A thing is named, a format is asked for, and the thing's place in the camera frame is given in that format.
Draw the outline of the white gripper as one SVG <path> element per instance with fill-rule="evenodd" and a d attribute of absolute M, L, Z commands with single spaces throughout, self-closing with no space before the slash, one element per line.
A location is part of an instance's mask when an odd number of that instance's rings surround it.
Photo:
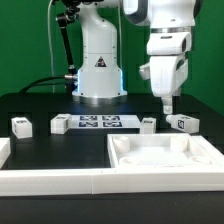
<path fill-rule="evenodd" d="M 184 54 L 177 56 L 151 56 L 148 63 L 139 68 L 143 80 L 149 80 L 154 96 L 161 97 L 163 113 L 173 113 L 171 96 L 188 76 L 188 60 Z"/>

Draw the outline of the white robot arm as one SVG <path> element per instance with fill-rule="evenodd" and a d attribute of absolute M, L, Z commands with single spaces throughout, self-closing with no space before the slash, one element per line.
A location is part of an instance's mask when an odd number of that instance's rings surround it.
<path fill-rule="evenodd" d="M 173 112 L 172 98 L 181 93 L 188 76 L 186 53 L 192 48 L 191 28 L 195 25 L 201 0 L 60 0 L 64 13 L 57 16 L 62 36 L 66 26 L 79 20 L 83 35 L 83 65 L 76 69 L 68 42 L 64 43 L 72 95 L 78 100 L 97 104 L 127 95 L 122 70 L 117 65 L 117 30 L 97 13 L 99 8 L 123 9 L 125 17 L 138 26 L 148 26 L 148 63 L 139 69 L 151 83 L 154 96 L 162 99 L 163 112 Z"/>

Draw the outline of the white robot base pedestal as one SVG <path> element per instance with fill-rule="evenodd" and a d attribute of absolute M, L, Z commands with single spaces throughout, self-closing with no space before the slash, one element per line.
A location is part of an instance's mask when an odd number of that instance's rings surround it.
<path fill-rule="evenodd" d="M 125 97 L 122 70 L 117 65 L 117 30 L 100 17 L 95 4 L 81 5 L 79 20 L 83 36 L 83 64 L 78 70 L 74 98 L 97 104 Z"/>

